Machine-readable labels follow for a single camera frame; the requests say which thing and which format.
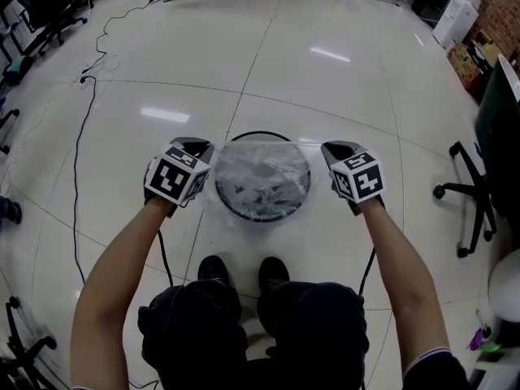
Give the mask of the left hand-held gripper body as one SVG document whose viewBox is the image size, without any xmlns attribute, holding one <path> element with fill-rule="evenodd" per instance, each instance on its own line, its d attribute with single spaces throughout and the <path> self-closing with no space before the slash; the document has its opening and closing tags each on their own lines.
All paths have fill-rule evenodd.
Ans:
<svg viewBox="0 0 520 390">
<path fill-rule="evenodd" d="M 193 157 L 193 143 L 189 151 L 183 151 L 167 143 L 158 156 L 152 159 L 144 177 L 145 203 L 154 197 L 161 197 L 173 206 L 170 218 L 178 206 L 192 201 L 204 187 L 211 166 L 196 169 L 197 160 Z"/>
</svg>

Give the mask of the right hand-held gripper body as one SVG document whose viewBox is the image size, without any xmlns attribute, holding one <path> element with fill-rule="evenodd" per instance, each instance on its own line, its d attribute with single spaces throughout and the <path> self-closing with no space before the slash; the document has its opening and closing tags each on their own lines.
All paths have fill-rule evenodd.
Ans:
<svg viewBox="0 0 520 390">
<path fill-rule="evenodd" d="M 370 150 L 342 159 L 331 156 L 327 166 L 332 190 L 347 201 L 354 215 L 361 214 L 359 205 L 369 199 L 384 206 L 385 178 L 379 159 Z"/>
</svg>

